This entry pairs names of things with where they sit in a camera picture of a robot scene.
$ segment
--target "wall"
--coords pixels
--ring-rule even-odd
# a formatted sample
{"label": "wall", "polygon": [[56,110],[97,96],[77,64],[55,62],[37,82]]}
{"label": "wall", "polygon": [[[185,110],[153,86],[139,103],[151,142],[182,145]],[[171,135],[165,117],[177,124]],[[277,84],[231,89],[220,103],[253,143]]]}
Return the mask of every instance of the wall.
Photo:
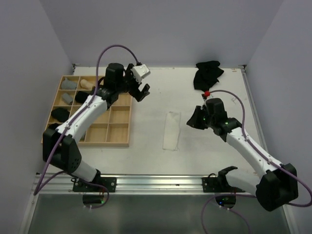
{"label": "wall", "polygon": [[[269,151],[311,179],[312,1],[285,0],[247,66]],[[309,201],[300,186],[298,203]],[[312,208],[294,208],[300,233],[311,233]]]}
{"label": "wall", "polygon": [[[247,64],[282,1],[40,0],[72,62],[95,66],[105,46],[121,43],[149,65],[225,67]],[[121,49],[107,58],[133,61]]]}
{"label": "wall", "polygon": [[42,164],[52,97],[71,65],[37,0],[0,1],[0,31],[0,232],[14,234]]}

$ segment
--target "white table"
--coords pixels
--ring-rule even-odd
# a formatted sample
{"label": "white table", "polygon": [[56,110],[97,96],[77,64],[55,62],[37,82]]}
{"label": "white table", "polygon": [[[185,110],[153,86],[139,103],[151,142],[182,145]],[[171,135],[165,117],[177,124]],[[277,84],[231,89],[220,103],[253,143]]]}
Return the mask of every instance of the white table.
{"label": "white table", "polygon": [[[202,105],[201,91],[194,90],[196,68],[151,68],[143,83],[151,94],[142,102],[133,101],[129,148],[80,147],[87,163],[105,174],[146,175],[207,175],[228,166],[237,166],[253,173],[253,168],[231,146],[224,143],[211,129],[197,130],[186,125],[195,106]],[[225,89],[237,94],[246,108],[246,129],[259,143],[250,101],[240,69],[224,69],[211,90]],[[105,68],[99,73],[105,74]],[[77,67],[74,75],[95,75],[95,67]],[[242,119],[239,102],[224,93],[220,97],[229,117]],[[177,151],[162,149],[166,114],[181,112],[180,136]],[[59,169],[50,166],[48,172]]]}

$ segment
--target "wooden compartment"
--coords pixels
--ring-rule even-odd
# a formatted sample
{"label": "wooden compartment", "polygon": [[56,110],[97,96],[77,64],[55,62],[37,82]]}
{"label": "wooden compartment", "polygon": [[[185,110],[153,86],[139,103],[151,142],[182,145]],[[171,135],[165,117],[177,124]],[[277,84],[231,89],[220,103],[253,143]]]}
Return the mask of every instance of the wooden compartment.
{"label": "wooden compartment", "polygon": [[[62,90],[61,83],[67,78],[77,83],[76,90]],[[75,101],[78,91],[89,91],[81,87],[80,81],[85,79],[93,85],[96,83],[95,76],[63,76],[60,80],[57,93],[51,111],[56,108],[65,108],[70,112],[70,117],[81,107],[81,103]],[[68,105],[62,100],[62,95],[68,93],[73,99],[72,105]],[[129,146],[130,117],[131,117],[132,97],[129,94],[119,95],[118,100],[112,107],[100,115],[87,129],[85,138],[81,139],[78,146]],[[60,123],[49,115],[46,128],[53,123]]]}

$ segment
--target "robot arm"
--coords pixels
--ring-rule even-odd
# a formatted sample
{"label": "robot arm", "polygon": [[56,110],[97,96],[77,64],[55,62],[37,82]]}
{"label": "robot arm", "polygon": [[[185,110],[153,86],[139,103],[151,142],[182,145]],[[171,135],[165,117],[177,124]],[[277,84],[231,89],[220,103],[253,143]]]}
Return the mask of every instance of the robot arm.
{"label": "robot arm", "polygon": [[144,64],[138,66],[129,64],[127,70],[121,64],[109,64],[105,77],[99,80],[97,93],[92,103],[90,104],[90,100],[93,98],[95,88],[70,119],[55,130],[47,129],[43,133],[43,160],[47,161],[52,148],[67,128],[61,145],[55,151],[50,164],[83,181],[102,184],[100,171],[82,160],[77,143],[90,125],[117,101],[119,94],[129,92],[137,101],[142,101],[149,95],[150,86],[148,84],[144,86],[142,91],[138,89],[142,79],[149,74],[150,70]]}
{"label": "robot arm", "polygon": [[217,185],[224,190],[237,187],[255,195],[261,206],[267,211],[275,210],[296,199],[298,197],[297,181],[274,167],[270,162],[280,165],[296,176],[295,167],[291,164],[283,165],[246,133],[248,140],[269,159],[269,162],[265,161],[247,142],[242,133],[242,124],[235,118],[228,118],[222,100],[219,98],[207,99],[204,95],[203,98],[204,104],[196,107],[187,125],[202,130],[212,128],[217,136],[220,136],[224,142],[235,148],[247,160],[258,175],[256,177],[232,166],[218,173]]}

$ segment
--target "wooden box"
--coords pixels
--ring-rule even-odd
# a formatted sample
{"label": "wooden box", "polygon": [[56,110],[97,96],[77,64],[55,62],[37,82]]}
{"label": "wooden box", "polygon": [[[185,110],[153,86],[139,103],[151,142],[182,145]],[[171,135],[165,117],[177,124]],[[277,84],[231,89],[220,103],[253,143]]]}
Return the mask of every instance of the wooden box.
{"label": "wooden box", "polygon": [[[75,90],[63,90],[61,84],[67,78],[76,82],[77,88]],[[80,81],[85,79],[95,85],[95,76],[63,76],[51,111],[58,107],[67,109],[72,116],[81,106],[81,103],[75,101],[75,96],[78,91],[91,91],[81,87]],[[66,104],[62,99],[64,93],[69,94],[73,99],[72,105]],[[104,114],[99,116],[96,121],[88,128],[86,135],[80,140],[78,146],[129,146],[130,133],[130,117],[131,117],[132,97],[129,94],[119,95],[118,100],[107,110]],[[45,129],[53,123],[61,123],[49,115]]]}

